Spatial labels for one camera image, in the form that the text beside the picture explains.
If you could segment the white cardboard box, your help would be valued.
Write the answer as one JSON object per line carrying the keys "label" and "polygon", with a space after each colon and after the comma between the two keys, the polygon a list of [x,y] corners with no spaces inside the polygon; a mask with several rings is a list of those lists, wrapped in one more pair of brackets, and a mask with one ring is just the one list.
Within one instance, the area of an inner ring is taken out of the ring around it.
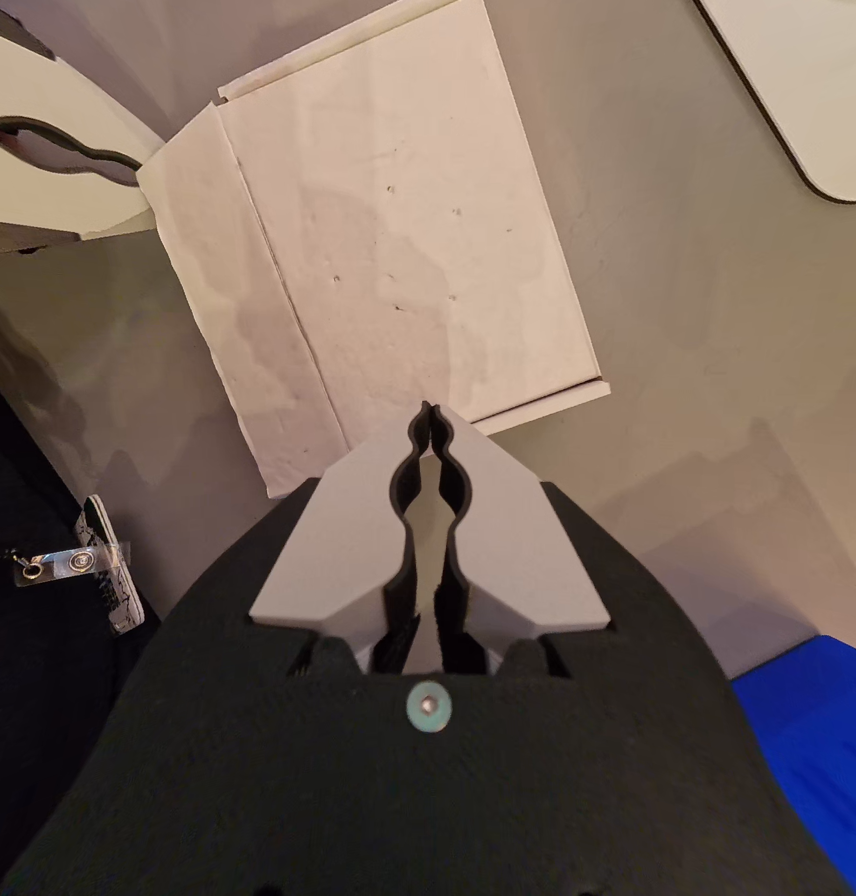
{"label": "white cardboard box", "polygon": [[394,2],[219,89],[139,185],[270,498],[422,400],[611,392],[484,2]]}

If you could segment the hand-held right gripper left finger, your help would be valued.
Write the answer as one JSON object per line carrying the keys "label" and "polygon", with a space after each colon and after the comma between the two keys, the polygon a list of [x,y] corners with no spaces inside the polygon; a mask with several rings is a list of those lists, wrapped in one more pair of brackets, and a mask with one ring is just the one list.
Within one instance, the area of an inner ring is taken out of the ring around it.
{"label": "hand-held right gripper left finger", "polygon": [[403,671],[417,633],[405,512],[422,487],[430,404],[395,417],[321,477],[254,600],[251,620],[343,640],[365,673]]}

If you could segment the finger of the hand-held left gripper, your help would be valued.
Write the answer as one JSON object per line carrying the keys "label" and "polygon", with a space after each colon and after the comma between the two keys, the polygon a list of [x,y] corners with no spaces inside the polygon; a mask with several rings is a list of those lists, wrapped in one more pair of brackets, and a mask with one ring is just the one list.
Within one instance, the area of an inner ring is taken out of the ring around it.
{"label": "finger of the hand-held left gripper", "polygon": [[57,56],[0,35],[0,134],[30,134],[83,161],[131,171],[163,139]]}
{"label": "finger of the hand-held left gripper", "polygon": [[0,225],[97,240],[154,230],[141,163],[32,118],[0,117]]}

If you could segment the white rounded base plate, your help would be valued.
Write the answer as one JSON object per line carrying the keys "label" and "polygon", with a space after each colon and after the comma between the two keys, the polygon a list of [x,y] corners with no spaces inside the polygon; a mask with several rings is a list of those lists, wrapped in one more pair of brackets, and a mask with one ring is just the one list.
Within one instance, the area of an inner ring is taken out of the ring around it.
{"label": "white rounded base plate", "polygon": [[703,1],[805,179],[856,203],[856,1]]}

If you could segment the blue plastic bin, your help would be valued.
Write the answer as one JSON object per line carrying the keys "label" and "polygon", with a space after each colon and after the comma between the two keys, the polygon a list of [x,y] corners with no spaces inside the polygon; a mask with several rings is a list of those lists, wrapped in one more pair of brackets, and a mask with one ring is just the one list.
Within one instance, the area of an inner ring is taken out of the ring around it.
{"label": "blue plastic bin", "polygon": [[786,798],[856,893],[856,649],[818,635],[732,687]]}

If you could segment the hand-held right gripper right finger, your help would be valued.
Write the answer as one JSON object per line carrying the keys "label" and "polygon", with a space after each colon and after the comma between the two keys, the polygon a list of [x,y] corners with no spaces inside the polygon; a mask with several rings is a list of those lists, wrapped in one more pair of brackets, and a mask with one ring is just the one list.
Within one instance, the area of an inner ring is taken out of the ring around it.
{"label": "hand-held right gripper right finger", "polygon": [[443,671],[492,674],[508,649],[612,619],[541,480],[447,407],[431,410],[454,518],[434,595]]}

